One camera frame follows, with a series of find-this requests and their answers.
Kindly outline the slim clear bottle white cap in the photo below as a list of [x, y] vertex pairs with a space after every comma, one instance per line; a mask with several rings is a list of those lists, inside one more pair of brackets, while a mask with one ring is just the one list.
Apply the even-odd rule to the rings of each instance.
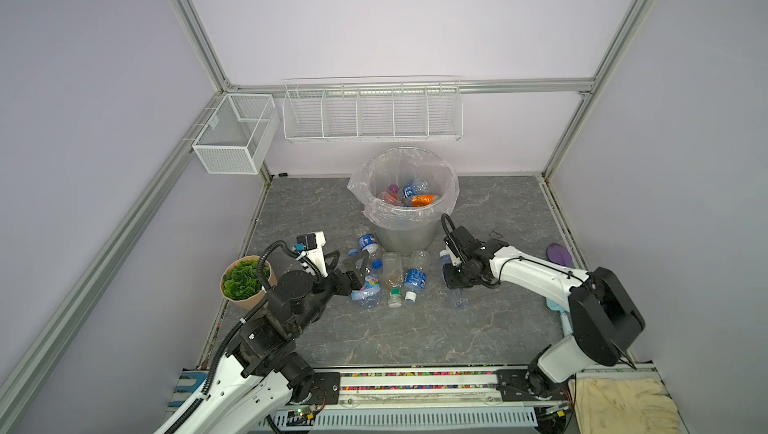
[[446, 299], [450, 307], [454, 309], [464, 309], [468, 306], [469, 300], [460, 288], [451, 289], [448, 287], [448, 268], [452, 266], [452, 259], [447, 249], [441, 250], [439, 253], [441, 262], [441, 272], [444, 284], [446, 286]]

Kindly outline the red drink bottle purple cap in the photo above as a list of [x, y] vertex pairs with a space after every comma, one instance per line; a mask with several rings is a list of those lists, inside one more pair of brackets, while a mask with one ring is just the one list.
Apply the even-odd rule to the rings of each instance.
[[402, 200], [400, 199], [400, 188], [397, 185], [391, 184], [384, 192], [378, 195], [378, 198], [391, 206], [401, 207]]

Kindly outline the orange label bottle yellow cap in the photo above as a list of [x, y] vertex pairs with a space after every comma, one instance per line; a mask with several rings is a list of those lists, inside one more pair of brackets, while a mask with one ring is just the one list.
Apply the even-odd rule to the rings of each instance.
[[409, 199], [410, 205], [415, 208], [427, 207], [439, 201], [439, 195], [416, 195]]

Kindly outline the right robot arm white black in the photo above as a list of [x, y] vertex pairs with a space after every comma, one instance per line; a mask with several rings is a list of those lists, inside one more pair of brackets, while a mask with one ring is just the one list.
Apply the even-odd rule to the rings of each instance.
[[559, 266], [525, 254], [510, 244], [481, 241], [447, 214], [441, 216], [451, 265], [444, 269], [448, 288], [510, 283], [564, 308], [572, 332], [543, 349], [520, 376], [521, 388], [547, 400], [577, 373], [593, 365], [613, 367], [645, 330], [646, 323], [616, 274]]

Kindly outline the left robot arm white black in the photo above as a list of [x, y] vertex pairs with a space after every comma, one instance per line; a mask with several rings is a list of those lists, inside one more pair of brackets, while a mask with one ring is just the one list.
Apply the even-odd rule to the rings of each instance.
[[275, 411], [308, 400], [314, 369], [296, 341], [318, 321], [335, 296], [363, 288], [369, 254], [342, 259], [324, 253], [323, 233], [301, 235], [294, 245], [270, 244], [256, 273], [275, 250], [300, 264], [281, 276], [260, 277], [263, 297], [225, 336], [206, 379], [160, 427], [161, 433], [247, 433]]

